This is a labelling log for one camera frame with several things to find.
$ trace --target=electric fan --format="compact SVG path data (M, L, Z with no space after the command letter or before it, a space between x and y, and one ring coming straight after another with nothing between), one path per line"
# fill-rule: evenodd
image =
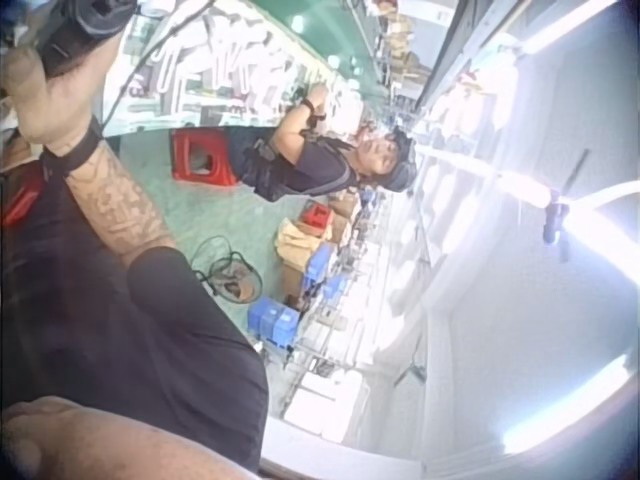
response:
M203 273L202 270L194 268L194 260L202 246L214 239L224 240L227 251L222 256L214 257L206 273ZM231 245L224 237L211 237L200 244L191 261L191 268L201 282L209 285L214 295L219 295L228 302L252 303L262 294L262 278L240 252L231 249Z

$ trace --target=black cap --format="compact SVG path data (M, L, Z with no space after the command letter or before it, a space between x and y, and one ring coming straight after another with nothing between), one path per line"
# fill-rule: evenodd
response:
M415 142L399 127L394 128L392 135L398 146L398 161L389 173L379 175L375 180L387 190L403 192L413 185L418 174L413 148Z

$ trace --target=blue plastic bin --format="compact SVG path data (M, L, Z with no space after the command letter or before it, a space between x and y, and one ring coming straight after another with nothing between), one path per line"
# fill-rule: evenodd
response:
M299 321L300 312L284 307L273 328L271 342L280 348L287 348L293 343Z
M284 305L273 298L260 297L249 307L249 332L259 337L271 338L274 325L284 308Z
M332 254L333 246L329 243L323 243L313 253L307 263L307 269L302 278L303 291L309 290L314 284L324 280Z
M346 275L336 275L327 280L322 287L322 294L327 300L340 296L347 289L348 279Z

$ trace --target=red plastic stool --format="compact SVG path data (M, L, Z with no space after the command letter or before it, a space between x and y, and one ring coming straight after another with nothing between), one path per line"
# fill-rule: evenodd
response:
M15 174L20 175L20 178L13 181L20 186L15 192L9 193L7 206L3 208L2 226L4 227L15 225L27 216L45 184L42 164L39 161L31 162L24 166L21 172Z
M302 214L302 222L311 227L327 228L331 222L331 209L318 202L313 202Z
M182 128L171 132L173 143L173 178L185 182L205 183L229 187L238 179L231 170L227 139L216 128ZM211 158L211 170L207 173L192 171L190 159L199 147Z

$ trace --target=wristband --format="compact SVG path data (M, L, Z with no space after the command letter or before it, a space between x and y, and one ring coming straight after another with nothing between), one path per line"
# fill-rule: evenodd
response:
M315 116L316 107L313 106L313 103L311 103L308 98L303 99L302 102L300 102L300 105L307 107L311 111L312 117Z
M100 124L96 117L93 117L87 133L85 133L80 143L73 147L69 153L58 157L45 147L40 159L49 176L62 176L67 178L72 171L81 167L89 160L89 157L93 155L93 152L96 151L102 140Z

